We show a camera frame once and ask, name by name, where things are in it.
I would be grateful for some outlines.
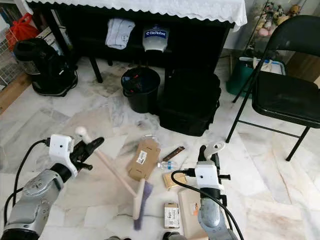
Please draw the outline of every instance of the broom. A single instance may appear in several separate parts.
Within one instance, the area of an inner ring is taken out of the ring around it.
[[[83,126],[79,126],[75,129],[75,133],[82,138],[85,144],[92,142],[91,137],[88,135],[87,129]],[[144,178],[140,180],[138,190],[135,192],[133,188],[125,181],[125,179],[119,174],[119,172],[112,165],[108,157],[100,151],[98,148],[94,150],[94,153],[99,157],[103,164],[114,174],[114,176],[123,184],[133,196],[133,213],[132,218],[134,220],[134,230],[140,230],[142,226],[142,218],[144,216],[145,204],[148,197],[151,195],[153,186],[146,182]]]

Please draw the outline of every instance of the black trash bin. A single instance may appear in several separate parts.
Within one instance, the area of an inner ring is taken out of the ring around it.
[[[123,95],[131,109],[137,113],[155,114],[157,111],[160,76],[148,67],[136,67],[126,71],[121,78]]]

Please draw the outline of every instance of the floor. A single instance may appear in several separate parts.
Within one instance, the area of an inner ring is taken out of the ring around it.
[[[97,83],[87,58],[78,65],[79,83],[66,97],[37,95],[29,87],[0,116],[0,206],[12,192],[17,168],[29,146],[54,133],[74,136],[75,127],[86,126],[93,137],[105,137],[101,146],[114,165],[135,188],[125,166],[134,156],[142,136],[154,134],[161,147],[160,158],[176,147],[186,150],[174,160],[181,168],[194,167],[202,144],[224,140],[240,106],[225,90],[229,78],[228,58],[219,61],[215,73],[221,80],[220,108],[214,123],[202,137],[179,134],[160,127],[159,118],[132,111],[122,94],[121,75],[133,66],[104,60],[98,65],[104,82]],[[163,79],[164,71],[154,68]],[[264,117],[248,103],[243,120],[300,134],[301,126]],[[296,139],[239,123],[232,139],[219,154],[228,208],[246,240],[317,240],[320,236],[320,134],[312,129],[292,158],[286,162]],[[160,240],[165,232],[164,203],[178,202],[175,188],[167,191],[161,169],[148,181],[154,185],[145,206],[142,230],[134,231],[132,198],[92,156],[92,171],[83,170],[70,180],[51,209],[41,240],[103,240],[117,235],[132,240]],[[19,185],[48,166],[48,148],[37,146],[22,171]],[[189,184],[194,179],[188,178]],[[0,218],[2,232],[3,219]]]

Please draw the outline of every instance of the white cloth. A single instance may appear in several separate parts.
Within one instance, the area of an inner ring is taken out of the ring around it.
[[[108,21],[108,33],[105,38],[105,45],[114,49],[125,49],[135,23],[122,18],[111,18]]]
[[[89,5],[92,7],[135,12],[141,10],[152,14],[168,14],[180,18],[235,23],[234,31],[247,23],[245,0],[26,0],[27,2]]]

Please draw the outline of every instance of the box label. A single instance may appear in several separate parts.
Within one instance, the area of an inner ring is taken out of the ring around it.
[[[147,152],[141,150],[136,162],[142,165],[142,164],[144,164],[146,158],[147,158]]]
[[[177,207],[164,208],[164,227],[179,228],[179,215]]]

